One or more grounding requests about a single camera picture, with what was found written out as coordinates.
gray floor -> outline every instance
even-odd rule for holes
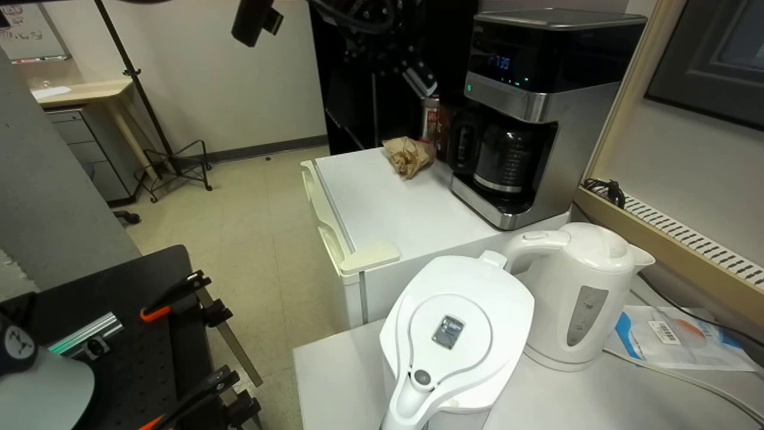
[[[331,285],[315,220],[300,183],[300,161],[328,149],[304,149],[218,162],[214,190],[187,183],[158,202],[128,206],[143,223],[127,226],[140,254],[184,243],[193,267],[212,279],[212,296],[231,310],[231,327],[266,385],[254,390],[267,430],[299,430],[299,395],[291,349],[337,331],[321,290]],[[211,331],[214,364],[237,361]]]

